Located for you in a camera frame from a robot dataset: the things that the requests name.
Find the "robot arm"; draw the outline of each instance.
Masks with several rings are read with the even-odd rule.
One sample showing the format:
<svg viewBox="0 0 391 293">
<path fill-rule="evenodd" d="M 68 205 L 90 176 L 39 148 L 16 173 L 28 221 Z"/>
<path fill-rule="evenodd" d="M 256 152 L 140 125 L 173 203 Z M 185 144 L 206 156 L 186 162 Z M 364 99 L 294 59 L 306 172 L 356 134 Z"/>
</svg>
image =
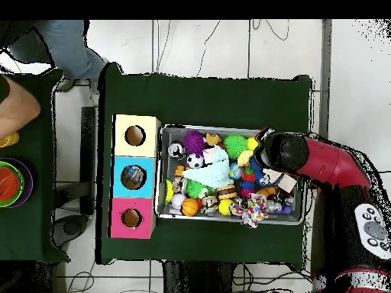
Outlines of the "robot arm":
<svg viewBox="0 0 391 293">
<path fill-rule="evenodd" d="M 361 152 L 322 138 L 263 129 L 254 159 L 318 186 L 312 278 L 318 293 L 391 293 L 390 203 Z"/>
</svg>

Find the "pink cube box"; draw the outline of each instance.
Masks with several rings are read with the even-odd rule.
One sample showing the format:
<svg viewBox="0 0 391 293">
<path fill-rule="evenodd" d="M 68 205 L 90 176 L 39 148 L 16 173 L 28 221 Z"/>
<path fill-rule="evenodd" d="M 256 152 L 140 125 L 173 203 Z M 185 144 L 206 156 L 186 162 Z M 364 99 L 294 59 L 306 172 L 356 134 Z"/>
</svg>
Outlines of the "pink cube box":
<svg viewBox="0 0 391 293">
<path fill-rule="evenodd" d="M 122 214 L 127 209 L 134 209 L 142 217 L 140 224 L 133 228 L 122 222 Z M 155 228 L 155 213 L 152 198 L 113 198 L 111 208 L 111 227 L 108 229 L 111 238 L 150 239 Z"/>
</svg>

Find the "shape sorter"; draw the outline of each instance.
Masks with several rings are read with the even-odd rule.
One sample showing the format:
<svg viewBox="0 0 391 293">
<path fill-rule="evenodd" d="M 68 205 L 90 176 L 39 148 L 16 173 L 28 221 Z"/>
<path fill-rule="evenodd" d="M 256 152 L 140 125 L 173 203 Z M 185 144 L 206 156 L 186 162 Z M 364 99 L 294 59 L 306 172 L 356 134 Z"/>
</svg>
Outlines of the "shape sorter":
<svg viewBox="0 0 391 293">
<path fill-rule="evenodd" d="M 149 239 L 155 227 L 155 117 L 113 115 L 108 237 Z"/>
</svg>

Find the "dark green tablecloth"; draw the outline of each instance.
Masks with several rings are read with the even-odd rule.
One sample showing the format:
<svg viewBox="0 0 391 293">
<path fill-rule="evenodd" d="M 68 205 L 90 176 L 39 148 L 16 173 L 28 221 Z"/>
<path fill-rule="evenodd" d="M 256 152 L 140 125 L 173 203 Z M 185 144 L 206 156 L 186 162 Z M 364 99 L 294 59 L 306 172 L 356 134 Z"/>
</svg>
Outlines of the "dark green tablecloth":
<svg viewBox="0 0 391 293">
<path fill-rule="evenodd" d="M 261 224 L 250 229 L 214 221 L 157 219 L 150 240 L 107 238 L 111 155 L 111 116 L 156 116 L 162 124 L 306 132 L 311 79 L 184 79 L 153 74 L 120 73 L 112 63 L 104 71 L 105 104 L 99 112 L 97 256 L 109 259 L 181 259 L 224 262 L 290 262 L 302 264 L 303 223 Z M 102 254 L 99 253 L 102 243 Z"/>
<path fill-rule="evenodd" d="M 16 145 L 0 148 L 0 157 L 19 159 L 29 167 L 34 178 L 32 194 L 23 205 L 0 208 L 1 260 L 68 260 L 66 254 L 51 243 L 50 234 L 55 188 L 52 92 L 61 76 L 59 70 L 42 76 L 12 76 L 37 98 L 42 110 L 36 119 L 18 131 L 20 140 Z"/>
</svg>

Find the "jeans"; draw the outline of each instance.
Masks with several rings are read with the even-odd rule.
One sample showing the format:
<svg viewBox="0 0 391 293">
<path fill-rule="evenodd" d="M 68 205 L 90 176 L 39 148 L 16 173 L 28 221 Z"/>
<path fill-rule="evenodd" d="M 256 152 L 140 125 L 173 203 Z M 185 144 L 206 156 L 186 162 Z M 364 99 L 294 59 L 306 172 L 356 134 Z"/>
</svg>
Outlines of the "jeans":
<svg viewBox="0 0 391 293">
<path fill-rule="evenodd" d="M 35 28 L 9 47 L 9 51 L 21 63 L 54 64 L 63 70 L 67 79 L 97 82 L 105 63 L 86 46 L 83 31 L 83 20 L 38 21 Z"/>
</svg>

